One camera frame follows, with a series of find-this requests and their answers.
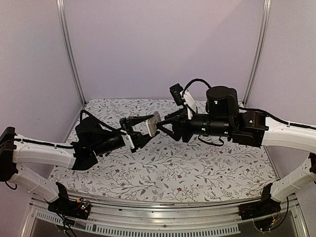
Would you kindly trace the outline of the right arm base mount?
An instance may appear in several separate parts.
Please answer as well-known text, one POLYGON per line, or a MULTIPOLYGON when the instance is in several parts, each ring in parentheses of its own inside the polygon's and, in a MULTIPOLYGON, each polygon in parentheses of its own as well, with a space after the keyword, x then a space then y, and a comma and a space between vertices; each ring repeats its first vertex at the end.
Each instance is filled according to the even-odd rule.
POLYGON ((257 218, 281 211, 280 202, 272 199, 272 183, 266 185, 261 194, 259 201, 241 204, 238 206, 238 214, 242 220, 257 218))

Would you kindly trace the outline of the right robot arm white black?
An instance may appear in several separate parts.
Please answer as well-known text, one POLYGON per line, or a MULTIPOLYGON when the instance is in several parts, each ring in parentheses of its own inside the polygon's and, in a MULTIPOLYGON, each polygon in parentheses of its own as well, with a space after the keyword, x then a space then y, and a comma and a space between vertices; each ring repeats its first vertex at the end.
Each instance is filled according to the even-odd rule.
POLYGON ((275 202, 316 180, 316 128, 312 125, 285 121, 260 109, 241 108, 237 92, 226 86, 206 91, 204 114, 194 108, 187 88, 174 85, 170 92, 183 108, 165 116, 157 127, 174 140, 189 142, 193 135, 225 136, 229 141, 252 147, 280 146, 309 152, 309 157, 284 178, 269 183, 255 205, 259 215, 266 215, 275 202))

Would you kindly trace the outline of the white remote control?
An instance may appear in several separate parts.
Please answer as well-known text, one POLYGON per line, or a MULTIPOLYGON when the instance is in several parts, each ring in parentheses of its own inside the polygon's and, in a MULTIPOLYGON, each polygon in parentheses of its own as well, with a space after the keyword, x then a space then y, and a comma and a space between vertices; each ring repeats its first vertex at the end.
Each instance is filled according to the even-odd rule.
POLYGON ((158 111, 155 111, 153 113, 153 116, 146 120, 146 127, 148 130, 148 134, 150 137, 154 137, 156 132, 158 131, 157 129, 157 124, 161 122, 161 117, 158 111))

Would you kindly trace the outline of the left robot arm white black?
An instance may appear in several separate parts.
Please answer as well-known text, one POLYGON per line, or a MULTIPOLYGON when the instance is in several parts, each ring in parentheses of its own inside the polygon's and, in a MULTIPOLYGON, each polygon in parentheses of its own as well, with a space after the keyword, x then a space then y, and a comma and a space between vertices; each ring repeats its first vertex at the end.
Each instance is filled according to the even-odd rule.
POLYGON ((88 114, 75 127, 78 141, 52 143, 33 140, 7 127, 0 136, 0 180, 14 183, 41 196, 62 214, 70 214, 73 203, 62 185, 49 182, 25 167, 25 163, 61 166, 86 171, 98 162, 97 157, 128 147, 131 152, 143 148, 159 134, 153 115, 120 119, 120 128, 113 128, 88 114))

